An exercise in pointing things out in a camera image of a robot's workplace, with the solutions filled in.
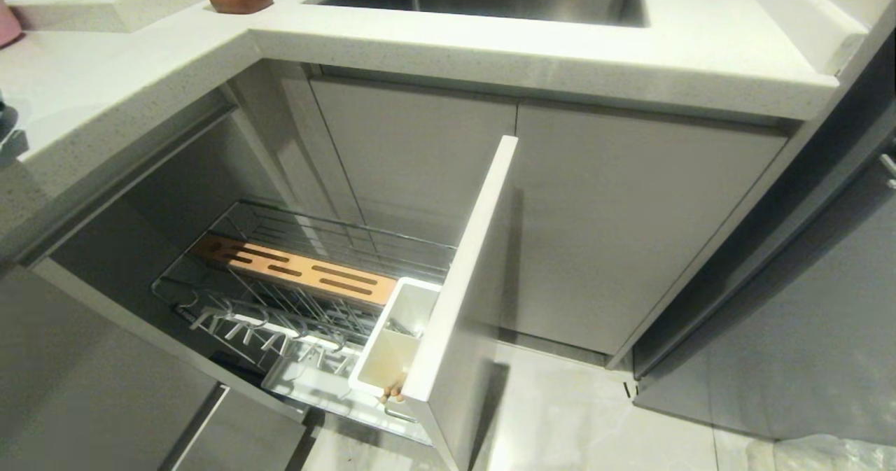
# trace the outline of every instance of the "white quartz countertop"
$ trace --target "white quartz countertop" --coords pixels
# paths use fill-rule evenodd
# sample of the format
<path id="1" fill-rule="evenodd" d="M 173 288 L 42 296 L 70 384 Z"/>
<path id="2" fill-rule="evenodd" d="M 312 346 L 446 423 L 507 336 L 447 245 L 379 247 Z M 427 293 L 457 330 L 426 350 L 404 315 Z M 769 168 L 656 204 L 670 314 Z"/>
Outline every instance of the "white quartz countertop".
<path id="1" fill-rule="evenodd" d="M 0 89 L 31 146 L 0 170 L 0 238 L 27 234 L 102 162 L 266 57 L 798 120 L 838 85 L 755 0 L 645 0 L 644 28 L 306 1 L 255 15 L 206 1 L 133 34 L 33 31 L 0 50 Z"/>

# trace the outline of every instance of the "dish rack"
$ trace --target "dish rack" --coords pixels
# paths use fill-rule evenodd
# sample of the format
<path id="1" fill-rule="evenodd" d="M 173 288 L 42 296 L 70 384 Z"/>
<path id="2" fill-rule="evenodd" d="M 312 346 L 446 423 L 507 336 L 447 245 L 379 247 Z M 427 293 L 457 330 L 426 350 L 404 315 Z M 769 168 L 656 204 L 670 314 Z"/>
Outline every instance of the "dish rack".
<path id="1" fill-rule="evenodd" d="M 442 283 L 455 248 L 238 200 L 153 282 L 171 311 L 267 373 L 347 377 L 401 277 Z M 389 330 L 412 334 L 398 322 Z"/>

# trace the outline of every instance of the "countertop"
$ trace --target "countertop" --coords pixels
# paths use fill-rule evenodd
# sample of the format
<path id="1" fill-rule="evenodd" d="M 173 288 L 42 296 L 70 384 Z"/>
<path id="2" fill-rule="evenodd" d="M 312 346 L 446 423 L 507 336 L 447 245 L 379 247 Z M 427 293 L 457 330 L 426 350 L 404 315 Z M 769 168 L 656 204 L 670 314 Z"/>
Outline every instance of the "countertop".
<path id="1" fill-rule="evenodd" d="M 838 85 L 755 0 L 645 0 L 644 28 L 275 1 L 255 15 L 205 1 L 133 34 L 32 31 L 0 50 L 31 146 L 0 170 L 0 238 L 33 235 L 35 213 L 265 57 L 797 120 Z"/>

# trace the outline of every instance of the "stainless steel wire rack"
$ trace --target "stainless steel wire rack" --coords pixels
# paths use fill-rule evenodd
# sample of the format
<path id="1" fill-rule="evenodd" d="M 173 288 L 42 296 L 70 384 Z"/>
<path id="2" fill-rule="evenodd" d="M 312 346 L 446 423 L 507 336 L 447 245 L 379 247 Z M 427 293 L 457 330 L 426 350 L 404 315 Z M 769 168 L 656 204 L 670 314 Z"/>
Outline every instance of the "stainless steel wire rack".
<path id="1" fill-rule="evenodd" d="M 433 283 L 444 282 L 454 257 L 452 246 L 238 200 L 150 289 L 192 328 L 209 333 L 265 372 L 278 356 L 314 350 L 320 368 L 348 371 L 381 307 L 210 262 L 194 249 L 210 234 L 393 279 L 413 276 Z"/>

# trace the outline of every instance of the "pink object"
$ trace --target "pink object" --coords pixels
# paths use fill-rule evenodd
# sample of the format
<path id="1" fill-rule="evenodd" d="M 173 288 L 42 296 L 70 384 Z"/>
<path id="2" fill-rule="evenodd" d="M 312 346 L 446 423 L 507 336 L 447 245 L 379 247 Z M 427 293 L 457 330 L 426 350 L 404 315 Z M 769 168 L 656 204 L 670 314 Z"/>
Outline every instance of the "pink object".
<path id="1" fill-rule="evenodd" d="M 6 2 L 0 0 L 0 48 L 12 43 L 20 35 L 22 35 L 22 25 L 19 24 L 19 20 L 15 19 L 15 15 Z"/>

